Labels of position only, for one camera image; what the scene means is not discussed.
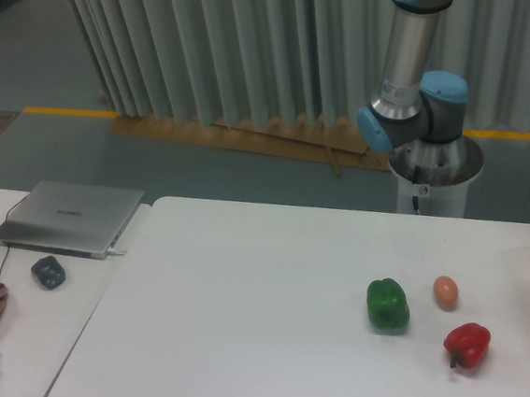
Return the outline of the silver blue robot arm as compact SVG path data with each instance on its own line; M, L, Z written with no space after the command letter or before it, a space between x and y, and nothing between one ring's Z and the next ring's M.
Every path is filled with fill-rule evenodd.
M449 142L467 124L530 131L530 0L391 0L394 19L365 142Z

